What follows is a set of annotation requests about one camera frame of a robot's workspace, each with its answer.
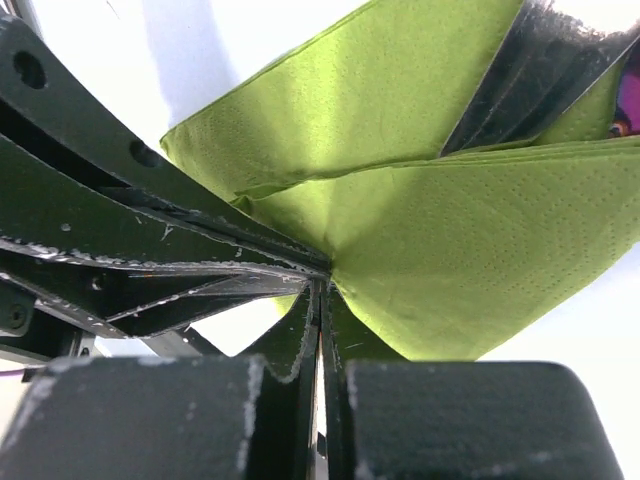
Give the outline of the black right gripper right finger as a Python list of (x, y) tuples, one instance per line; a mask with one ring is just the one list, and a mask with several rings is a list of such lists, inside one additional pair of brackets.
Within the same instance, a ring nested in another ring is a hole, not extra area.
[(619, 479), (584, 384), (550, 362), (411, 362), (319, 293), (332, 479)]

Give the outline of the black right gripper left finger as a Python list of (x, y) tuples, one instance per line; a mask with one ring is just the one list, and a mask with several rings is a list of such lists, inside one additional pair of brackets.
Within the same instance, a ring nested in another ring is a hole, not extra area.
[(310, 479), (320, 285), (234, 357), (60, 358), (1, 444), (5, 479)]

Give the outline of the green paper napkin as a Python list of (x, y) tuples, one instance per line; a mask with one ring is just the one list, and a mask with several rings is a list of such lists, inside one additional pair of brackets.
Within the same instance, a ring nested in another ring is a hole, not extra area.
[(516, 1), (370, 1), (172, 127), (170, 160), (328, 255), (412, 360), (475, 360), (639, 240), (639, 142), (606, 75), (534, 145), (439, 152)]

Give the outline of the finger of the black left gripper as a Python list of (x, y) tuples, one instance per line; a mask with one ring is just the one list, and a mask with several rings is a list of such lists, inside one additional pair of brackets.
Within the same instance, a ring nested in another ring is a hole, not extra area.
[(147, 147), (106, 110), (19, 18), (1, 19), (1, 142), (9, 139), (91, 189), (132, 188), (219, 233), (269, 230)]
[(132, 188), (88, 186), (1, 142), (1, 278), (91, 333), (151, 337), (300, 292), (328, 261), (269, 230), (219, 233)]

